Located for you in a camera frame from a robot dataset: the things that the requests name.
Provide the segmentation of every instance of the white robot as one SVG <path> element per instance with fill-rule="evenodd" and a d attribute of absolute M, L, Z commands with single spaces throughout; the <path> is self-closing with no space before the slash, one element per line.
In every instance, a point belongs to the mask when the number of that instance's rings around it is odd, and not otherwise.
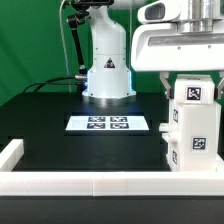
<path fill-rule="evenodd" d="M 109 18 L 108 6 L 118 10 L 131 9 L 144 5 L 145 1 L 71 1 L 71 5 L 76 9 L 75 18 L 68 21 L 73 32 L 77 24 L 82 24 L 87 19 L 92 31 L 93 65 L 85 77 L 85 74 L 82 74 L 85 73 L 83 60 L 79 60 L 81 76 L 77 76 L 78 79 L 87 79 L 87 88 L 82 94 L 85 101 L 122 104 L 136 95 L 132 90 L 131 72 L 126 66 L 126 32 L 120 24 Z M 79 44 L 76 43 L 77 52 L 80 52 L 79 48 Z"/>
<path fill-rule="evenodd" d="M 220 71 L 223 78 L 224 16 L 221 0 L 161 0 L 142 7 L 133 37 L 132 66 L 158 71 L 170 100 L 169 123 L 160 131 L 168 142 L 172 171 L 216 171 L 223 79 L 218 88 L 208 75 L 170 71 Z"/>

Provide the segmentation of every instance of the black table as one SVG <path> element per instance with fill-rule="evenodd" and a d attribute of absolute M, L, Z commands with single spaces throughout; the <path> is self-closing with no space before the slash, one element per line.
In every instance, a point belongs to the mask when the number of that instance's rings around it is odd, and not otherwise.
<path fill-rule="evenodd" d="M 149 131 L 65 131 L 71 115 L 143 115 Z M 20 94 L 0 108 L 1 149 L 24 139 L 14 171 L 167 171 L 164 95 L 142 93 L 133 103 L 99 106 L 78 94 Z M 221 121 L 220 136 L 223 136 Z M 219 154 L 223 155 L 220 138 Z M 224 197 L 1 197 L 0 223 L 223 223 Z"/>

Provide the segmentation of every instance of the green screen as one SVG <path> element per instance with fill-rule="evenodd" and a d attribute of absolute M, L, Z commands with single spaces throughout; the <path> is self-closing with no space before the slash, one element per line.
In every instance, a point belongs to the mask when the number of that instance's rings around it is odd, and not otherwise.
<path fill-rule="evenodd" d="M 61 0 L 7 0 L 0 1 L 0 105 L 21 93 L 33 83 L 66 76 L 65 59 L 59 26 Z M 70 75 L 78 73 L 76 51 L 66 18 L 74 9 L 63 10 L 64 33 L 68 52 Z M 127 65 L 130 67 L 130 30 L 140 26 L 137 10 L 109 10 L 110 17 L 127 31 Z M 79 36 L 87 68 L 92 65 L 92 42 L 88 22 L 80 26 Z M 218 72 L 212 74 L 216 83 Z M 171 82 L 176 73 L 171 74 Z M 159 73 L 135 73 L 133 88 L 137 92 L 161 92 L 164 88 Z M 46 86 L 41 91 L 76 91 L 72 86 Z"/>

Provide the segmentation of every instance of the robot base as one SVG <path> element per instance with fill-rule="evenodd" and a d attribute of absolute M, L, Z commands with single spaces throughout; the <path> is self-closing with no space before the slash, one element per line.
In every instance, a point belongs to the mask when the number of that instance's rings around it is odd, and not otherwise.
<path fill-rule="evenodd" d="M 122 105 L 132 103 L 136 100 L 136 95 L 129 95 L 123 98 L 96 98 L 91 96 L 82 96 L 84 102 L 95 103 L 99 105 Z"/>

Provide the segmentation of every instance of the white frame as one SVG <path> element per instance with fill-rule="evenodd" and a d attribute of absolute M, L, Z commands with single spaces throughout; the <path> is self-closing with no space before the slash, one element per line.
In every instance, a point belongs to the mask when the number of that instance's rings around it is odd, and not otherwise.
<path fill-rule="evenodd" d="M 21 158 L 21 152 L 23 140 L 12 140 L 0 161 L 10 153 L 5 162 L 12 155 Z M 1 196 L 224 196 L 224 161 L 219 156 L 217 172 L 210 173 L 0 171 Z"/>

